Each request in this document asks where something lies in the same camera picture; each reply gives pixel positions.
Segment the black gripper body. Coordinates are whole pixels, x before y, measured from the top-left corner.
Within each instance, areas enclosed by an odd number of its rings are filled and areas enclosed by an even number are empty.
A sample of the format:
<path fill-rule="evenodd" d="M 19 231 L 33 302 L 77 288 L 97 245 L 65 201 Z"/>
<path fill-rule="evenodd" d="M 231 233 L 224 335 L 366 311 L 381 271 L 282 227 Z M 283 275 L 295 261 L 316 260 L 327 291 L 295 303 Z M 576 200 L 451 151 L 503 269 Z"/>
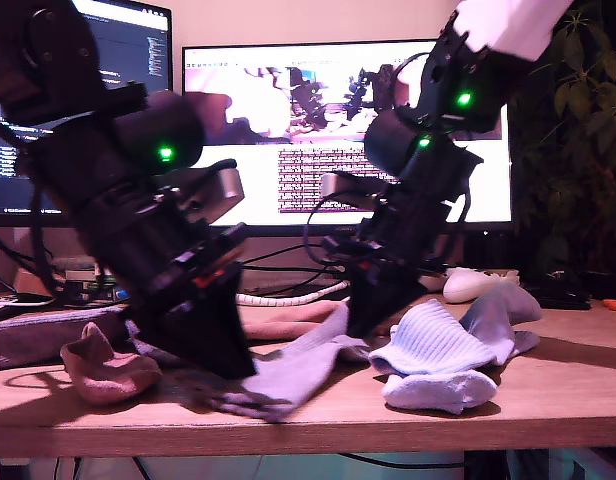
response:
<path fill-rule="evenodd" d="M 324 237 L 321 263 L 364 280 L 417 280 L 435 272 L 446 253 L 435 243 L 447 227 L 449 202 L 356 202 L 371 212 L 354 232 Z"/>
<path fill-rule="evenodd" d="M 242 223 L 219 233 L 204 219 L 189 221 L 171 196 L 104 192 L 90 201 L 90 254 L 132 305 L 173 305 L 194 296 L 245 239 Z"/>

